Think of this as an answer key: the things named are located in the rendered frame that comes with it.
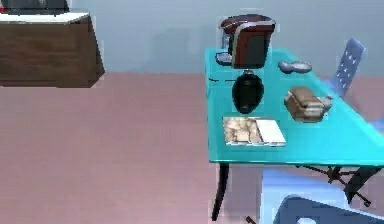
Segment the open beige book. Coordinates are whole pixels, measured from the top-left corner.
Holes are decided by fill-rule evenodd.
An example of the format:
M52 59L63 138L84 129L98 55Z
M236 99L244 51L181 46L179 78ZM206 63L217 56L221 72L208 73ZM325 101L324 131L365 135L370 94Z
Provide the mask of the open beige book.
M223 117L224 139L232 146L284 146L276 120L261 117Z

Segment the dark red coffee machine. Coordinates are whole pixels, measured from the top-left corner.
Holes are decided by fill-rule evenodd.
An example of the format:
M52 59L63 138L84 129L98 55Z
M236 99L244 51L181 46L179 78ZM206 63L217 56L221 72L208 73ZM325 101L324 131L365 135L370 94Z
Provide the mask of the dark red coffee machine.
M260 69L265 65L276 21L260 14L230 16L222 21L222 44L226 52L215 60L235 69Z

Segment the turquoise table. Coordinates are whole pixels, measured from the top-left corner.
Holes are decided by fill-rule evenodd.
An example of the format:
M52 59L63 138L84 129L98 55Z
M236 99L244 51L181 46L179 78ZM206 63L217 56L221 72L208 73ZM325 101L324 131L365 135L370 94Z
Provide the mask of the turquoise table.
M269 50L265 66L255 72L264 84L264 97L252 115L276 120L286 145L227 145L222 119L238 114L232 102L232 85L242 72L217 64L217 52L216 49L205 51L208 154L211 162L220 165L213 220L219 216L229 166L233 163L384 168L384 136L340 97L333 97L328 116L321 122L310 124L293 120L283 104L291 87L306 86L317 96L328 95L331 91L312 72L305 75L282 73L277 63L296 59L285 49Z

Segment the brown wooden cabinet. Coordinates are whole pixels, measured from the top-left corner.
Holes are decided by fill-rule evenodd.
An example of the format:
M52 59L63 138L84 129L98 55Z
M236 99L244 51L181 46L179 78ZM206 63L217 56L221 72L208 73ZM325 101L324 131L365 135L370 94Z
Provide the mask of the brown wooden cabinet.
M0 86L90 88L104 73L88 13L0 14Z

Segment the blue chair with holes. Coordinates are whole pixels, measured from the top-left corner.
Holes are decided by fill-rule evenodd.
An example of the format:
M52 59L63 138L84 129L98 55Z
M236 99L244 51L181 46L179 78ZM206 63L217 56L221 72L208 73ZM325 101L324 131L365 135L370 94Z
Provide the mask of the blue chair with holes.
M365 47L356 38L351 37L345 46L338 69L330 83L333 90L343 97L349 89L358 69Z

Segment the black appliance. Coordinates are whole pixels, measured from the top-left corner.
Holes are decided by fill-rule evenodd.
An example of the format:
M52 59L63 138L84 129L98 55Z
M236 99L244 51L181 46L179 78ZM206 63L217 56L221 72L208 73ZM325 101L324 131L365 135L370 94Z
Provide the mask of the black appliance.
M58 15L69 11L67 0L0 0L0 8L10 15Z

